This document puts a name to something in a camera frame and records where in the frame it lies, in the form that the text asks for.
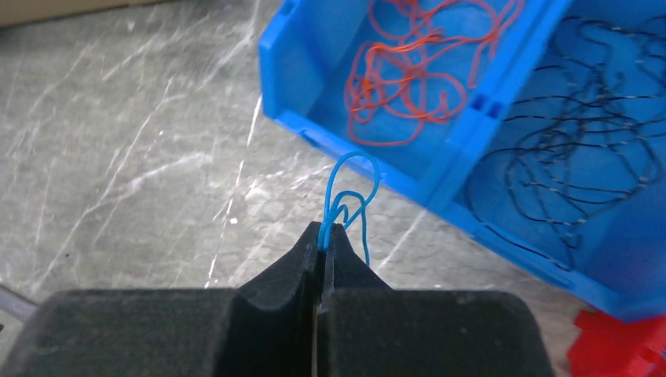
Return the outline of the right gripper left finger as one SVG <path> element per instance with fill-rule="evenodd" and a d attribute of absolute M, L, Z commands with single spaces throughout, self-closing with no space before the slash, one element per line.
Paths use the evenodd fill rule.
<path fill-rule="evenodd" d="M 29 317 L 4 376 L 307 376 L 319 224 L 236 288 L 70 290 Z"/>

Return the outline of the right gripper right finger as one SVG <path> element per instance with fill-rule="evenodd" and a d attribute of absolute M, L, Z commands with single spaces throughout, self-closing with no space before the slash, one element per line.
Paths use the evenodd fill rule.
<path fill-rule="evenodd" d="M 317 376 L 549 376 L 529 307 L 503 291 L 397 290 L 341 225 L 321 257 Z"/>

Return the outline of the red plastic bin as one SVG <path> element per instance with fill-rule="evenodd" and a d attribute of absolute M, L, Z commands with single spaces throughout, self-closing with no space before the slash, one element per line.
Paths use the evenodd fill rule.
<path fill-rule="evenodd" d="M 567 358 L 571 376 L 665 376 L 665 317 L 624 323 L 603 312 L 581 311 Z"/>

